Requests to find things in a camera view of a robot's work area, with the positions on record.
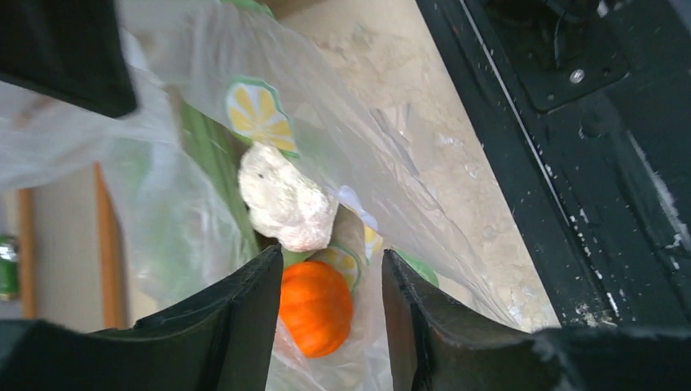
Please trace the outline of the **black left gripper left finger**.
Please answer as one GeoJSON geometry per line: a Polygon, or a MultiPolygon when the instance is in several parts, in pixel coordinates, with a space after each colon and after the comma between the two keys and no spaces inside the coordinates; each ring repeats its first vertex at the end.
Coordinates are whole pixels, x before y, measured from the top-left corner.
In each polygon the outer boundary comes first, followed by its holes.
{"type": "Polygon", "coordinates": [[[75,332],[1,323],[4,390],[263,390],[283,257],[265,249],[237,271],[128,329],[75,332]]]}

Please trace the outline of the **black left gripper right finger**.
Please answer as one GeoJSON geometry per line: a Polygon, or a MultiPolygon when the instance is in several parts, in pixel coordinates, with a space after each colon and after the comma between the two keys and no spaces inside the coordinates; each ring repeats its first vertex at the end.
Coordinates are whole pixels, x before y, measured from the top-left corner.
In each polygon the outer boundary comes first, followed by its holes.
{"type": "Polygon", "coordinates": [[[687,390],[690,334],[653,327],[526,333],[497,323],[385,250],[382,297],[396,390],[687,390]]]}

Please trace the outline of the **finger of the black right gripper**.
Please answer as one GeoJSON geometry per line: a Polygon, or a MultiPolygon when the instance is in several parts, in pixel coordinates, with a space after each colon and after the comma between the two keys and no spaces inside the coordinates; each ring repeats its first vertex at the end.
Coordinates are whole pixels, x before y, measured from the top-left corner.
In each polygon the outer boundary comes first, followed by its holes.
{"type": "Polygon", "coordinates": [[[113,1],[3,1],[1,80],[110,118],[138,107],[113,1]]]}

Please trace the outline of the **small orange pumpkin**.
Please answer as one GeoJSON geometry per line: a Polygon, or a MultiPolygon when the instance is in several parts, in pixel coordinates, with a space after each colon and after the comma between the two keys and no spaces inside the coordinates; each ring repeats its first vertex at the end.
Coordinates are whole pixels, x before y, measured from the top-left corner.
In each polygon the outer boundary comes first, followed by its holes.
{"type": "Polygon", "coordinates": [[[279,318],[306,358],[322,358],[349,338],[354,309],[345,278],[321,261],[283,272],[279,318]]]}

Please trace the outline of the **clear plastic grocery bag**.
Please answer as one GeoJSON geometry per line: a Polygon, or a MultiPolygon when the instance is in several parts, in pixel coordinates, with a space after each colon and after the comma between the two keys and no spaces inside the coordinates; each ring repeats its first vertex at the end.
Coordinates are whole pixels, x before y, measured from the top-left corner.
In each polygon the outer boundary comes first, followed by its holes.
{"type": "Polygon", "coordinates": [[[281,152],[338,218],[319,258],[350,286],[346,342],[300,353],[276,324],[271,390],[390,390],[381,257],[532,332],[557,316],[443,82],[394,71],[429,48],[370,30],[312,37],[254,1],[4,1],[1,186],[102,165],[130,269],[161,304],[257,254],[238,142],[281,152]]]}

